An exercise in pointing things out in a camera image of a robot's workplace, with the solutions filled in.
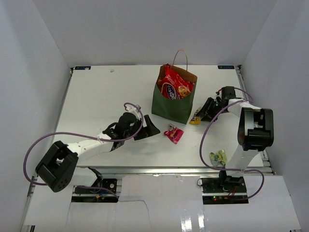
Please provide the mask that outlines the yellow candy packet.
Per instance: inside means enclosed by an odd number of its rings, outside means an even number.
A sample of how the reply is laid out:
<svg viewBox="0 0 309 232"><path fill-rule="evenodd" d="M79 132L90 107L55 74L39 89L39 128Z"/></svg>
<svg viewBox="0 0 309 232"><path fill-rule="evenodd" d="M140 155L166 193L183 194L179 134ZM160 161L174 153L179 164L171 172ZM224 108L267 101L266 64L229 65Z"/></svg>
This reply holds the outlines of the yellow candy packet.
<svg viewBox="0 0 309 232"><path fill-rule="evenodd" d="M198 125L198 124L200 124L201 118L200 118L200 116L198 116L198 113L199 113L200 110L201 110L201 107L199 107L199 108L195 111L193 117L192 117L191 120L189 121L189 124L192 124L192 125Z"/></svg>

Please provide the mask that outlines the pink candy packet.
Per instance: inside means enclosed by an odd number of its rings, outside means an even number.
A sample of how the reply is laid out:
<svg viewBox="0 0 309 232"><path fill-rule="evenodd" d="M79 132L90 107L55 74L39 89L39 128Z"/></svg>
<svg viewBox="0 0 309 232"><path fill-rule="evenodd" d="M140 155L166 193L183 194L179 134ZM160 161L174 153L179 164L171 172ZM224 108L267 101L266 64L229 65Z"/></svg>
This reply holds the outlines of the pink candy packet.
<svg viewBox="0 0 309 232"><path fill-rule="evenodd" d="M179 142L183 134L183 130L177 128L172 124L169 124L168 130L164 132L164 135L168 137L174 144L177 144Z"/></svg>

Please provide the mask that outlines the red cookie snack bag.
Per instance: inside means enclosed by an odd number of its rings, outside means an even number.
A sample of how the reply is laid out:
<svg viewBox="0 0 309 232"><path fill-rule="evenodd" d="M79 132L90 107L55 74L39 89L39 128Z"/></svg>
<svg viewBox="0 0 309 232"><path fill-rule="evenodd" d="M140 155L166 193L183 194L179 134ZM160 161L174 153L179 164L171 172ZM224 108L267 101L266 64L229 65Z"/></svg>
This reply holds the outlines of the red cookie snack bag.
<svg viewBox="0 0 309 232"><path fill-rule="evenodd" d="M161 94L170 100L180 100L187 97L194 87L193 81L184 80L169 64L164 65L164 76L159 77L156 84Z"/></svg>

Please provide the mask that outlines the light green snack wrapper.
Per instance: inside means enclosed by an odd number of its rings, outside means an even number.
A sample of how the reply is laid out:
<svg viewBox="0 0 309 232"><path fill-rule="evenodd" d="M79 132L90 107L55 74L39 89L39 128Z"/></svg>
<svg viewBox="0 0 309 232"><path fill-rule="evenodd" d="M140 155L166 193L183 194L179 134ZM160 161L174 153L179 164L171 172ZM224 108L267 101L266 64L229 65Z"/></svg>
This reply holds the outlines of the light green snack wrapper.
<svg viewBox="0 0 309 232"><path fill-rule="evenodd" d="M213 167L224 168L227 163L227 156L224 150L219 150L216 153L211 152L209 157Z"/></svg>

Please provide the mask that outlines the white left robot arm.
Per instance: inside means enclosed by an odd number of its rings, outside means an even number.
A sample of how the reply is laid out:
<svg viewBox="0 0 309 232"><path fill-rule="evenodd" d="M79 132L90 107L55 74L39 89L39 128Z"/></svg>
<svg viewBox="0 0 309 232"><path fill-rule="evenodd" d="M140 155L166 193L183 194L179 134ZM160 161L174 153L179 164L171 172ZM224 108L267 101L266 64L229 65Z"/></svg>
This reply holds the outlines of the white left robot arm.
<svg viewBox="0 0 309 232"><path fill-rule="evenodd" d="M118 122L110 124L94 140L86 139L70 144L54 142L35 171L53 192L59 192L73 184L96 193L101 190L102 175L90 167L79 168L80 162L118 149L129 137L137 141L159 133L160 130L148 115L140 118L126 112Z"/></svg>

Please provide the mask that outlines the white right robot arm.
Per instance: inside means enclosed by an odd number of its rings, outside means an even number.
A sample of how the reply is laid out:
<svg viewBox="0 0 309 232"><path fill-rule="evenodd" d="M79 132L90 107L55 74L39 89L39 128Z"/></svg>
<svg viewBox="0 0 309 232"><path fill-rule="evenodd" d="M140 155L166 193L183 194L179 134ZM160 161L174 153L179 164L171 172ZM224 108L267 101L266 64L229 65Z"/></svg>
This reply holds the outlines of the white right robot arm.
<svg viewBox="0 0 309 232"><path fill-rule="evenodd" d="M237 132L238 147L232 158L219 170L218 188L225 193L240 186L243 173L252 159L274 142L273 110L260 108L236 96L237 87L226 86L216 92L216 98L209 97L196 116L208 121L205 132L222 113L233 113L239 117Z"/></svg>

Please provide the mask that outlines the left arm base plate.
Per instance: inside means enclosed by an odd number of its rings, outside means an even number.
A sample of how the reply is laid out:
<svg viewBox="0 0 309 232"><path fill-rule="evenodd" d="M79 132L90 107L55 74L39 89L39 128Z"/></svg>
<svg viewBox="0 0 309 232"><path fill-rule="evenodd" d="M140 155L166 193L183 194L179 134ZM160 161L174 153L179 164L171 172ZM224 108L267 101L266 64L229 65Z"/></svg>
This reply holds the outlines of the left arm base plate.
<svg viewBox="0 0 309 232"><path fill-rule="evenodd" d="M96 180L92 187L88 189L75 187L71 201L73 203L117 203L117 179L104 178Z"/></svg>

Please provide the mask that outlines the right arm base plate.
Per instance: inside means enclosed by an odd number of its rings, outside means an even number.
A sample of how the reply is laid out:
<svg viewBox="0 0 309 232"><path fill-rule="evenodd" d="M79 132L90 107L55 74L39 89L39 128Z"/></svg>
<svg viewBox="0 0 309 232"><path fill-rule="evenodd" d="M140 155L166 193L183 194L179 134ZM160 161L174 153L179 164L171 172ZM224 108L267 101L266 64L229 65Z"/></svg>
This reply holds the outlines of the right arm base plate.
<svg viewBox="0 0 309 232"><path fill-rule="evenodd" d="M249 203L244 180L240 184L224 187L220 185L219 178L199 178L197 186L202 190L204 205Z"/></svg>

